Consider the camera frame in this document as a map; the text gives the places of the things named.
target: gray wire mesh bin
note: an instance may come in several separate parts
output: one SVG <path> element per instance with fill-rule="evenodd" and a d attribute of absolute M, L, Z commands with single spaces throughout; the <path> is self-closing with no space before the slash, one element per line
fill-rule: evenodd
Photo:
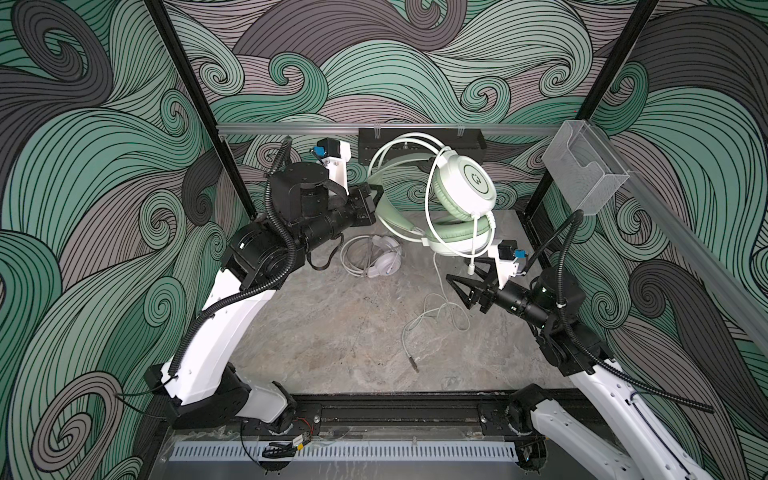
<path fill-rule="evenodd" d="M 583 120 L 563 122 L 543 160 L 568 206 L 584 215 L 596 215 L 629 178 L 605 133 Z"/>

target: red wire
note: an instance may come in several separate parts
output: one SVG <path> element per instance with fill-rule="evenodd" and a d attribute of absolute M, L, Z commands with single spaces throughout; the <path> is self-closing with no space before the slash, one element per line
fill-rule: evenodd
<path fill-rule="evenodd" d="M 310 435 L 313 435 L 313 434 L 315 433 L 315 429 L 312 427 L 312 424 L 310 424 L 309 422 L 307 422 L 307 420 L 306 420 L 306 419 L 304 419 L 304 418 L 302 418 L 302 417 L 296 417 L 296 418 L 297 418 L 297 419 L 299 419 L 299 420 L 301 420 L 302 422 L 306 423 L 306 426 L 308 426 L 308 427 L 310 428 Z"/>

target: ear cup logo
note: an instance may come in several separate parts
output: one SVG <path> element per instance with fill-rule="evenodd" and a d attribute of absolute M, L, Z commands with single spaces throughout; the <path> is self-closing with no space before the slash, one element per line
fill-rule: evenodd
<path fill-rule="evenodd" d="M 485 178 L 473 165 L 464 166 L 464 176 L 467 177 L 469 184 L 479 193 L 486 194 L 490 190 L 488 182 L 485 181 Z"/>

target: headphones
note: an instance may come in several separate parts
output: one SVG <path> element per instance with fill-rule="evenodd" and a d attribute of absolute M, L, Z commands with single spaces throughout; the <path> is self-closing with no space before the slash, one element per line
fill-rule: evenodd
<path fill-rule="evenodd" d="M 363 268 L 355 266 L 352 262 L 345 260 L 349 248 L 353 243 L 367 239 L 374 247 L 378 247 L 383 251 L 378 257 L 369 260 L 368 266 Z M 353 276 L 367 276 L 373 278 L 375 276 L 388 276 L 399 270 L 402 265 L 402 245 L 392 237 L 380 236 L 380 235 L 358 235 L 344 243 L 339 255 L 341 264 L 344 270 Z"/>
<path fill-rule="evenodd" d="M 421 138 L 432 141 L 439 146 L 439 149 Z M 496 203 L 496 188 L 493 181 L 470 157 L 459 155 L 431 135 L 413 132 L 397 137 L 376 152 L 369 165 L 369 184 L 382 185 L 382 173 L 388 168 L 429 159 L 429 156 L 424 153 L 404 155 L 371 175 L 376 159 L 379 159 L 379 166 L 381 166 L 386 152 L 397 143 L 423 145 L 435 154 L 425 190 L 425 215 L 429 230 L 422 230 L 408 221 L 392 205 L 386 194 L 382 194 L 376 206 L 376 218 L 397 237 L 421 243 L 440 255 L 471 259 L 470 274 L 473 274 L 475 258 L 481 256 L 490 247 L 495 232 L 495 219 L 491 212 Z M 434 189 L 435 197 L 449 213 L 439 220 L 433 221 L 429 216 L 430 188 Z M 415 237 L 400 233 L 396 229 L 404 230 Z"/>

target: wall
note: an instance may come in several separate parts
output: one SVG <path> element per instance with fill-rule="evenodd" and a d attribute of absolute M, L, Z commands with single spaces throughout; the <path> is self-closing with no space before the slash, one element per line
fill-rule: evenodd
<path fill-rule="evenodd" d="M 219 122 L 313 123 L 559 124 L 576 115 L 606 45 L 634 8 L 606 3 L 619 5 L 166 0 L 175 28 L 187 36 L 186 51 L 200 57 L 194 67 Z M 265 168 L 280 139 L 230 141 L 242 144 L 242 164 Z M 311 161 L 318 139 L 294 136 L 295 158 Z M 356 157 L 356 138 L 346 140 Z M 521 209 L 544 172 L 547 141 L 489 140 L 486 170 L 497 208 Z M 353 183 L 366 178 L 356 161 L 348 175 Z M 416 167 L 397 167 L 386 178 L 388 198 L 403 210 L 422 208 L 426 177 Z"/>
<path fill-rule="evenodd" d="M 141 0 L 3 2 L 0 61 L 2 477 L 144 477 L 157 420 L 114 394 L 171 355 L 242 212 L 220 176 L 184 195 L 210 141 Z"/>
<path fill-rule="evenodd" d="M 711 3 L 723 6 L 651 19 L 593 120 L 768 310 L 768 5 Z M 544 206 L 542 236 L 570 213 L 554 186 Z M 588 293 L 582 319 L 633 374 L 715 407 L 707 415 L 645 397 L 716 478 L 765 478 L 768 360 L 741 319 L 630 191 L 585 220 L 566 260 Z"/>

